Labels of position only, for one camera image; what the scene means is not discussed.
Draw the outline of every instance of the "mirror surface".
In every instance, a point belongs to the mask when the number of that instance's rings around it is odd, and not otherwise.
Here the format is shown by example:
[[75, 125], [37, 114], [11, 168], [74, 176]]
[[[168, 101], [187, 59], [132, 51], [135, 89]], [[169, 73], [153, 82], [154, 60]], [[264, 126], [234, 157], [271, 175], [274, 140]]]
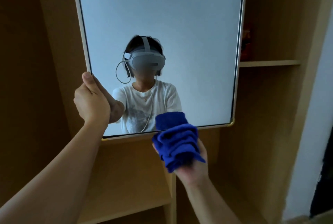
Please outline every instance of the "mirror surface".
[[242, 0], [80, 3], [90, 70], [116, 100], [105, 136], [155, 131], [170, 111], [231, 122]]

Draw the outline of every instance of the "shirt sleeve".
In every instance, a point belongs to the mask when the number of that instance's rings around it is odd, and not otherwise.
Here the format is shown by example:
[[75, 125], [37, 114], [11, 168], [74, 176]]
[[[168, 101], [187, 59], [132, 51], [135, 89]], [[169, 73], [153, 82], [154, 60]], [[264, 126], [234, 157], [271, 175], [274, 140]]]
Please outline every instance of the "shirt sleeve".
[[177, 89], [174, 85], [170, 85], [166, 97], [167, 112], [181, 112], [181, 99], [179, 98]]
[[123, 88], [114, 89], [113, 92], [112, 92], [112, 97], [115, 100], [118, 100], [118, 101], [123, 103], [124, 111], [125, 111], [126, 110], [126, 93], [125, 93], [125, 90]]

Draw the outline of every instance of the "blue cloth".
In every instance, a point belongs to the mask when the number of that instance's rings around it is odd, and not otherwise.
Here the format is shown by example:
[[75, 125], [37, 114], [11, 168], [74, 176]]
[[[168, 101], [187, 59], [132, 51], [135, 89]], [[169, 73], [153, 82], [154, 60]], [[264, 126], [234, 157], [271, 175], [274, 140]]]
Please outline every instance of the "blue cloth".
[[182, 112], [167, 112], [156, 116], [156, 129], [165, 130], [153, 136], [152, 141], [165, 162], [169, 173], [182, 165], [198, 160], [205, 163], [198, 148], [198, 129], [189, 124]]

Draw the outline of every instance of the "white wall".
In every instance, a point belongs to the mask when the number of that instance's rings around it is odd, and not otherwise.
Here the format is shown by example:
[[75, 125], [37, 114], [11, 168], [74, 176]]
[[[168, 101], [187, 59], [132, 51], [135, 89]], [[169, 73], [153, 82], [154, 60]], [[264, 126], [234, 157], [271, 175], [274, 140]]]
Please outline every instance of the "white wall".
[[333, 125], [333, 11], [312, 91], [283, 219], [310, 215], [310, 207]]
[[[115, 68], [136, 34], [158, 38], [160, 80], [176, 86], [196, 126], [231, 119], [241, 0], [81, 0], [92, 72], [110, 92], [122, 86]], [[127, 82], [121, 65], [118, 76]], [[121, 133], [112, 124], [106, 134]]]

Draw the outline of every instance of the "gold corner bracket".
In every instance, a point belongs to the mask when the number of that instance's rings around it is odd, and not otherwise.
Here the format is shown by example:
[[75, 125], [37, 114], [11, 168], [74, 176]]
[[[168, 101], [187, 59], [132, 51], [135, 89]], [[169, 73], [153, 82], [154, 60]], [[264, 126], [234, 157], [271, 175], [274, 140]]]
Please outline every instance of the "gold corner bracket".
[[232, 118], [232, 121], [229, 124], [227, 124], [227, 127], [231, 127], [234, 124], [235, 124], [235, 118]]

